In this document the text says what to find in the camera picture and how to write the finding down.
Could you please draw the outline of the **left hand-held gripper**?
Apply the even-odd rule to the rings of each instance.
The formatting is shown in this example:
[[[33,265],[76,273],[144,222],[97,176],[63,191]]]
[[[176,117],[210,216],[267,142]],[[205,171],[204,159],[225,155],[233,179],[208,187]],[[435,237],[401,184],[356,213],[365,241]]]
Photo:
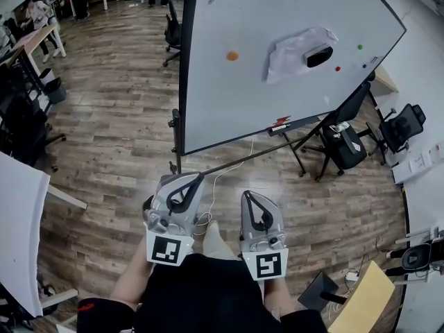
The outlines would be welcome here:
[[[204,175],[199,172],[161,177],[154,199],[143,204],[148,262],[180,266],[193,253],[203,180]]]

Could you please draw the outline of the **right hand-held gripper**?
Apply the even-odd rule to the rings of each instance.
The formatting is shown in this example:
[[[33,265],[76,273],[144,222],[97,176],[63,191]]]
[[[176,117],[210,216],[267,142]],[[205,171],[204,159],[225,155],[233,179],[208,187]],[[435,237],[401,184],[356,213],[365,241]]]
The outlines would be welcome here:
[[[269,198],[246,190],[241,196],[240,249],[255,281],[284,278],[289,249],[280,209]]]

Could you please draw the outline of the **person's left forearm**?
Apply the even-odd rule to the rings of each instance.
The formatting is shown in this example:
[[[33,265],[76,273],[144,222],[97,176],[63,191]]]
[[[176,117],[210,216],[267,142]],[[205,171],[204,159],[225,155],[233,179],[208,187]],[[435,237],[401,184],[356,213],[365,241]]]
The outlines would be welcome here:
[[[147,260],[146,236],[144,235],[129,265],[117,280],[109,299],[136,310],[146,290],[152,269],[153,263]]]

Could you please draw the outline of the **person's leg with white shoe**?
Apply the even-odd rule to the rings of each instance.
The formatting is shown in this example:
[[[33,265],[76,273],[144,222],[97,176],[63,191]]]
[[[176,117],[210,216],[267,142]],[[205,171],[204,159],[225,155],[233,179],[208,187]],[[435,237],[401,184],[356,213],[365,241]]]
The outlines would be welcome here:
[[[222,239],[216,221],[210,221],[207,226],[203,240],[203,254],[206,257],[220,260],[237,261],[239,259]]]

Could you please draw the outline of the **person's black shirt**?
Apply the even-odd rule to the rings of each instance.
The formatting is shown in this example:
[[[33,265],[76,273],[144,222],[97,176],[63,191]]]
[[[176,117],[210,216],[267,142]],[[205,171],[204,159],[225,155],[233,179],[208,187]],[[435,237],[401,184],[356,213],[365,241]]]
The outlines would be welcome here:
[[[276,319],[241,261],[188,255],[153,269],[140,306],[102,298],[78,303],[77,333],[327,333],[316,310]]]

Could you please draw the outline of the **black marker tray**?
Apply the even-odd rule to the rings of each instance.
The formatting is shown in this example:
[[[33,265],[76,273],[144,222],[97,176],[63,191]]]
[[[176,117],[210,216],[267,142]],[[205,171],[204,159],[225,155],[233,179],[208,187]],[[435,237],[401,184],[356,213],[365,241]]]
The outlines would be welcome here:
[[[274,128],[274,126],[271,126],[270,128],[267,129],[267,133],[270,137],[273,137],[276,135],[283,135],[284,133],[287,133],[291,130],[302,128],[302,127],[311,125],[313,123],[318,123],[320,120],[321,119],[319,116],[313,116],[313,117],[307,117],[305,119],[300,119],[297,121],[289,121],[289,122],[286,122],[285,124],[289,124],[290,126],[285,128],[284,130],[279,130],[277,132],[272,133],[272,132],[270,132],[270,129]]]

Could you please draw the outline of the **black chair with white label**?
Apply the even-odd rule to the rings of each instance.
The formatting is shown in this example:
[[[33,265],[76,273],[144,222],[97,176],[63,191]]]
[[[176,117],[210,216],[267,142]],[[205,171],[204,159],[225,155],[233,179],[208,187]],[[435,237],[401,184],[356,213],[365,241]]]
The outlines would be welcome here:
[[[330,160],[335,163],[339,170],[337,175],[342,176],[345,170],[356,167],[367,157],[366,149],[351,125],[339,139],[333,138],[333,132],[329,126],[344,121],[350,124],[350,121],[359,113],[359,109],[369,91],[370,83],[365,81],[341,107],[329,113],[327,121],[318,133],[323,143],[322,146],[303,146],[300,149],[303,153],[316,151],[325,156],[321,172],[315,178],[316,182],[319,182],[323,177]]]

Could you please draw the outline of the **white whiteboard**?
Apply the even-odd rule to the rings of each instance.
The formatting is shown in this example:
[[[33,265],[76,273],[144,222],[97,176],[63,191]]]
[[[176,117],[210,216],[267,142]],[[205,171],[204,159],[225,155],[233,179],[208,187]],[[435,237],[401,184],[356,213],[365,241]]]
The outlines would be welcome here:
[[[305,74],[267,84],[275,44],[317,26],[339,39],[332,57]],[[297,121],[337,109],[405,33],[385,0],[185,0],[182,154],[264,132],[281,117]],[[227,60],[230,51],[239,58]]]

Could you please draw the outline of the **light wooden side table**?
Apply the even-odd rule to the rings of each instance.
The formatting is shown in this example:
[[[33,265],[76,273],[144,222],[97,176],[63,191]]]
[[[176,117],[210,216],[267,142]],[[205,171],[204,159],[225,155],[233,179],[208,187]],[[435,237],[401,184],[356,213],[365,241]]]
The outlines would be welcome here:
[[[394,291],[392,281],[371,261],[328,327],[328,333],[370,333]]]

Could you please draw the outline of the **white wooden chair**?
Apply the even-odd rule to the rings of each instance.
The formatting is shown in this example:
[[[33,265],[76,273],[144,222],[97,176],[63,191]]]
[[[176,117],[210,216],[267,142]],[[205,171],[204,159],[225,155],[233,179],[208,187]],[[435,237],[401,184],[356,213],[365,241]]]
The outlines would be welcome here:
[[[42,309],[48,309],[55,307],[56,305],[70,300],[72,298],[76,298],[78,296],[78,291],[76,289],[69,289],[67,291],[63,291],[61,293],[56,293],[55,295],[45,297],[41,300],[41,306]],[[68,318],[67,320],[57,323],[56,329],[58,333],[76,333],[76,330],[70,328],[70,324],[74,323],[77,320],[77,315],[75,314],[71,318]]]

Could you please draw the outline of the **crumpled white paper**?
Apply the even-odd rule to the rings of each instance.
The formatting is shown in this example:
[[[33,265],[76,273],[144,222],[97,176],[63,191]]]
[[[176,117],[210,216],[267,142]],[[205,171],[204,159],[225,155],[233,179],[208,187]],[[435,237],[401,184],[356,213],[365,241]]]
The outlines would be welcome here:
[[[339,42],[338,37],[324,27],[308,28],[298,34],[280,40],[275,44],[268,58],[268,71],[265,81],[269,85],[281,83],[296,76],[305,74],[314,68],[308,68],[303,55],[324,43],[333,48]]]

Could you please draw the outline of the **white cardboard box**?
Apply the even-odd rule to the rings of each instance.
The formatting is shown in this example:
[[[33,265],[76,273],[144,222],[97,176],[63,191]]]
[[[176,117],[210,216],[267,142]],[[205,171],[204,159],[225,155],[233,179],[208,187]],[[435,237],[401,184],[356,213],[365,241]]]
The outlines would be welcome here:
[[[392,168],[395,184],[400,185],[414,180],[444,162],[444,142],[415,154]]]

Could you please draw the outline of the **grey trash bin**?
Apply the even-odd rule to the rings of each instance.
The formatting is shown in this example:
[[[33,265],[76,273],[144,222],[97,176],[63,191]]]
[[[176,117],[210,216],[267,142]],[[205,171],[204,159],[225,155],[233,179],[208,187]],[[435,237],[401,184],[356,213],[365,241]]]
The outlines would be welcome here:
[[[49,81],[45,85],[44,92],[47,95],[50,104],[60,103],[67,97],[67,92],[62,84],[61,78],[55,78]]]

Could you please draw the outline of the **black whiteboard eraser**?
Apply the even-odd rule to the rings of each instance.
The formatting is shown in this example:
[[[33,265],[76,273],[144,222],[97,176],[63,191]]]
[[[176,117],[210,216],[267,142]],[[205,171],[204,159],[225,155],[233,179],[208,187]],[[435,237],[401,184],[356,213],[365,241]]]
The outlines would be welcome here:
[[[314,68],[328,61],[332,54],[333,48],[328,43],[324,43],[306,52],[303,59],[308,68]]]

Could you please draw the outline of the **wooden desk with white legs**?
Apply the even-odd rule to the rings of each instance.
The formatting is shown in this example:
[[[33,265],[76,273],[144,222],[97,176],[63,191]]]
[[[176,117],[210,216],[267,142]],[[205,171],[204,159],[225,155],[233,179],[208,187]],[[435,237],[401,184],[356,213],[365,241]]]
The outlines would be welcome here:
[[[36,48],[47,38],[48,35],[53,33],[53,38],[56,41],[58,49],[60,50],[60,55],[65,58],[67,54],[60,38],[59,27],[59,23],[51,24],[22,37],[13,47],[13,51],[23,47],[29,60],[34,61],[32,56],[34,50],[36,50]]]

